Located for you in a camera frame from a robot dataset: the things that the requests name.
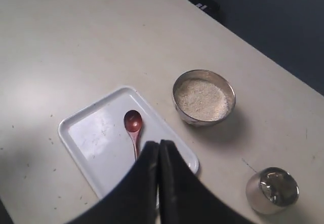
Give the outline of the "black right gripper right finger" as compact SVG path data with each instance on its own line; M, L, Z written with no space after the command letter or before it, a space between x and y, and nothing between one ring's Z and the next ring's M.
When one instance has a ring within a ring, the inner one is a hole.
M159 144L158 185L161 223L251 223L200 182L170 140Z

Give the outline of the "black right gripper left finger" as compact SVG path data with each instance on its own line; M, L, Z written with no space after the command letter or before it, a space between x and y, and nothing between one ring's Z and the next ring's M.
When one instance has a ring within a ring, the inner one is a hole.
M158 143L146 142L117 186L70 223L155 223L158 153Z

